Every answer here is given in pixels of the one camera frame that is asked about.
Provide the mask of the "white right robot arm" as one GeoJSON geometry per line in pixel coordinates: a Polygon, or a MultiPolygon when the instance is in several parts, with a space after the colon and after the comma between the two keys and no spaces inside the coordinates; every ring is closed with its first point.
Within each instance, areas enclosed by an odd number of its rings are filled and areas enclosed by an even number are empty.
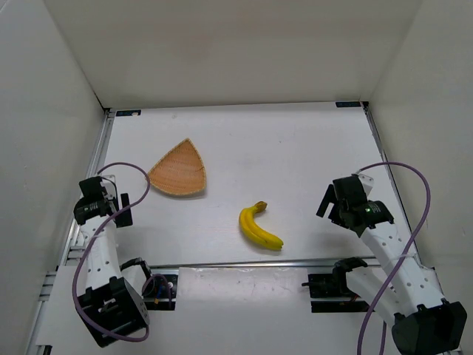
{"type": "Polygon", "coordinates": [[[334,269],[347,289],[374,306],[401,354],[441,354],[457,349],[467,313],[449,302],[429,280],[415,256],[404,251],[407,240],[384,203],[369,200],[373,179],[351,175],[335,179],[316,212],[356,233],[387,276],[381,282],[359,258],[340,260],[334,269]]]}

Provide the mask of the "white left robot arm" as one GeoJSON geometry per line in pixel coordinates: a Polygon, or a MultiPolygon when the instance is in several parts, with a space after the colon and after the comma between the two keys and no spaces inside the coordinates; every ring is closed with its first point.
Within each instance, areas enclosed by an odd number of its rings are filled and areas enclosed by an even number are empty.
{"type": "Polygon", "coordinates": [[[149,325],[149,315],[135,276],[124,274],[118,262],[116,231],[132,225],[128,210],[104,227],[107,217],[129,205],[127,193],[119,194],[115,176],[95,176],[79,183],[82,197],[73,213],[88,244],[96,240],[86,256],[85,290],[78,292],[80,309],[100,327],[121,336],[129,336],[149,325]]]}

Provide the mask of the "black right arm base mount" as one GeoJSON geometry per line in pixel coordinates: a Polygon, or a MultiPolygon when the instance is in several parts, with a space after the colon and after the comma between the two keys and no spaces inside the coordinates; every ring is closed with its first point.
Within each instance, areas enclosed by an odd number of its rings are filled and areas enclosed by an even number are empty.
{"type": "Polygon", "coordinates": [[[308,274],[302,288],[309,291],[312,314],[364,313],[369,308],[357,294],[342,291],[332,274],[308,274]]]}

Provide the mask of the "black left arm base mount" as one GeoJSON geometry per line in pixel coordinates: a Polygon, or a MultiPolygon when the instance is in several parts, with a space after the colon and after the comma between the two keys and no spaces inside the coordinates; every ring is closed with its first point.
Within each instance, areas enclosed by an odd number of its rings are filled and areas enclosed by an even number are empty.
{"type": "Polygon", "coordinates": [[[148,311],[174,311],[177,298],[178,275],[163,275],[168,285],[160,277],[155,277],[145,288],[143,299],[148,311]]]}

